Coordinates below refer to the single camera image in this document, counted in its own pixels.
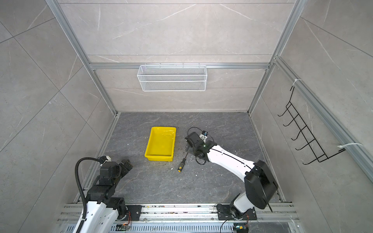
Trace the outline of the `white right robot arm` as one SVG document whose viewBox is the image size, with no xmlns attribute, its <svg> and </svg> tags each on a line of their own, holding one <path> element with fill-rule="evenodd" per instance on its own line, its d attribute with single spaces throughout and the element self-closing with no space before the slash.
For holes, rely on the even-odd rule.
<svg viewBox="0 0 373 233">
<path fill-rule="evenodd" d="M 270 200 L 278 190 L 278 183 L 268 165 L 258 160 L 249 161 L 238 157 L 213 140 L 207 139 L 207 132 L 192 132 L 185 141 L 192 149 L 195 158 L 221 166 L 236 175 L 243 183 L 245 191 L 238 194 L 227 211 L 234 219 L 245 217 L 254 208 L 270 207 Z"/>
</svg>

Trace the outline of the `black yellow handled screwdriver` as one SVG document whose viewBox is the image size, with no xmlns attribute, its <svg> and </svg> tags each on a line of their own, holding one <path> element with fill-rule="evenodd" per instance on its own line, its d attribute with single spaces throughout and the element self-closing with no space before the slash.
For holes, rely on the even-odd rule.
<svg viewBox="0 0 373 233">
<path fill-rule="evenodd" d="M 184 168 L 184 165 L 186 163 L 186 159 L 187 159 L 187 156 L 188 156 L 188 150 L 189 150 L 189 147 L 186 146 L 186 154 L 183 158 L 183 160 L 181 161 L 181 163 L 179 164 L 179 167 L 178 167 L 178 172 L 182 172 L 183 168 Z"/>
</svg>

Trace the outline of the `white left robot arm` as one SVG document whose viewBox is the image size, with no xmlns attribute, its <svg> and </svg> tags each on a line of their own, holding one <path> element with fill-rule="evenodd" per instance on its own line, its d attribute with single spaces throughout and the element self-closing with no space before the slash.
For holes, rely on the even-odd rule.
<svg viewBox="0 0 373 233">
<path fill-rule="evenodd" d="M 100 174 L 92 187 L 85 193 L 79 178 L 79 165 L 84 160 L 100 163 Z M 108 156 L 99 158 L 84 157 L 75 165 L 75 179 L 81 196 L 83 210 L 74 228 L 75 233 L 108 233 L 116 220 L 128 221 L 132 225 L 132 215 L 125 205 L 124 198 L 114 197 L 120 180 L 133 168 L 129 160 L 120 163 L 111 161 Z"/>
</svg>

